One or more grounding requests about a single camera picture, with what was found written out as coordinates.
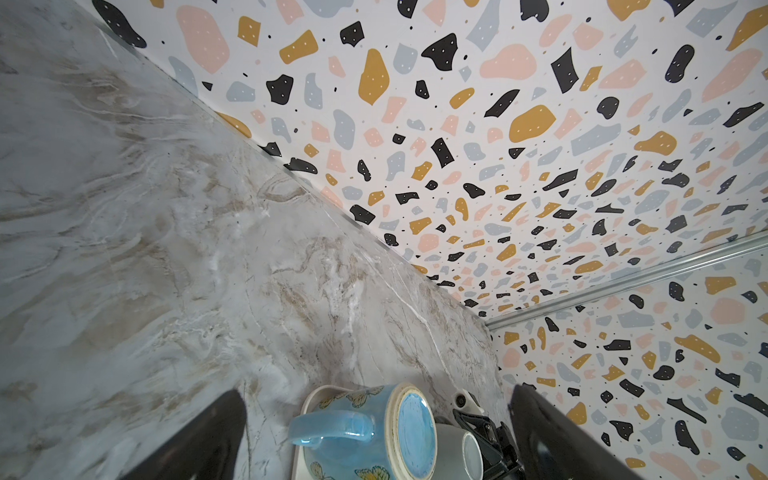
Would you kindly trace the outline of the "grey mug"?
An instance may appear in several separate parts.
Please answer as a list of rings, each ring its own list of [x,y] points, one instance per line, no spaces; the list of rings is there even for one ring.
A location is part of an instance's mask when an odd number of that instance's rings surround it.
[[[481,480],[483,458],[475,437],[467,430],[437,424],[438,451],[433,479]]]

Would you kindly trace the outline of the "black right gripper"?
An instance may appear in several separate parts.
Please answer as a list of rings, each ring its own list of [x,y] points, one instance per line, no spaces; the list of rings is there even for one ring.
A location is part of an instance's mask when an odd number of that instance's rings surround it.
[[[510,428],[504,422],[496,424],[491,420],[471,392],[455,391],[452,415],[456,425],[468,431],[478,444],[483,479],[522,478]]]

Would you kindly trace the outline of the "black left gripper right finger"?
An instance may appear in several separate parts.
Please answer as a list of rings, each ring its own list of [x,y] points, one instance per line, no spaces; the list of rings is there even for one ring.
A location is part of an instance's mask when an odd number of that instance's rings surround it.
[[[528,479],[637,479],[530,385],[514,387],[509,414],[518,458]]]

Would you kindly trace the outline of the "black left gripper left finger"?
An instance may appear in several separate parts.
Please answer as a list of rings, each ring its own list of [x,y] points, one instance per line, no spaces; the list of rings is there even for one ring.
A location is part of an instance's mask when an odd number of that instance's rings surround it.
[[[232,479],[247,421],[236,390],[219,396],[126,479]]]

